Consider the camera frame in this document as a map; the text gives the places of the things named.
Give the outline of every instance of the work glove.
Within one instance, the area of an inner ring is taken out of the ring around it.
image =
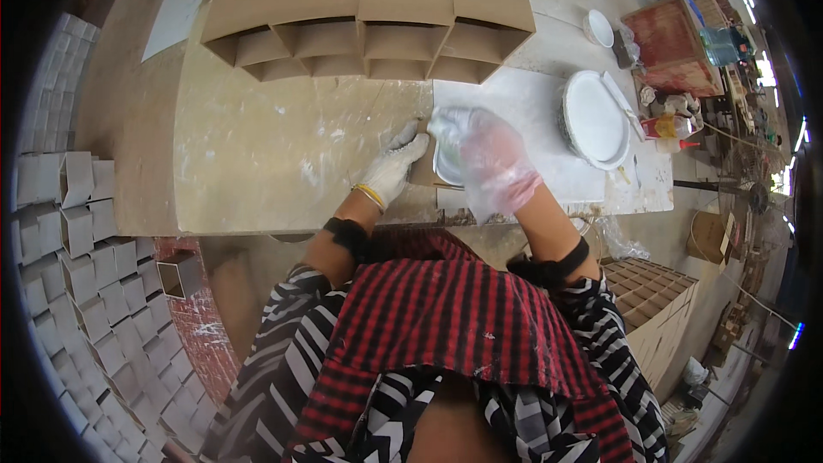
[[[400,134],[389,142],[355,185],[380,207],[380,212],[394,201],[406,186],[406,176],[413,162],[423,157],[429,147],[429,135],[417,133],[417,120],[409,121]]]
[[[543,182],[523,138],[506,120],[481,108],[436,108],[429,132],[460,154],[466,201],[478,224],[513,214]]]

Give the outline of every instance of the glue bottle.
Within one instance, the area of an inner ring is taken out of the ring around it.
[[[690,143],[684,139],[658,138],[655,142],[658,145],[658,152],[664,154],[678,153],[686,147],[700,147],[698,143]]]

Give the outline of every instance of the wooden table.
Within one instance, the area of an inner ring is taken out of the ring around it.
[[[631,74],[581,30],[588,9],[619,18],[639,7],[636,0],[531,1],[538,32],[507,65],[563,78],[608,70],[636,107]],[[340,77],[261,84],[233,71],[198,43],[208,3],[187,42],[140,65],[157,8],[159,0],[117,0],[81,99],[77,148],[115,158],[123,234],[318,229],[400,126],[430,114],[431,82]],[[564,204],[567,211],[671,210],[671,159],[653,144],[642,150],[652,176],[642,190],[611,176],[604,203]],[[384,222],[465,220],[444,217],[435,196],[433,188],[407,187]]]

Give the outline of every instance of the red plaid apron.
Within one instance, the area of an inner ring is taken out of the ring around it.
[[[547,295],[446,231],[425,233],[387,233],[396,241],[385,255],[402,259],[358,267],[290,447],[328,437],[345,446],[378,375],[430,365],[565,396],[603,460],[634,460],[617,404]]]

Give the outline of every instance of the hand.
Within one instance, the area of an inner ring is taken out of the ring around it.
[[[422,158],[429,147],[429,135],[415,133],[417,120],[410,120],[400,134],[389,142],[386,151],[371,163],[360,184],[355,186],[375,201],[381,212],[386,211],[403,191],[409,167]]]
[[[493,213],[512,214],[532,198],[543,179],[507,121],[480,108],[443,108],[435,117],[450,124],[445,132],[457,141],[469,209],[479,223]]]

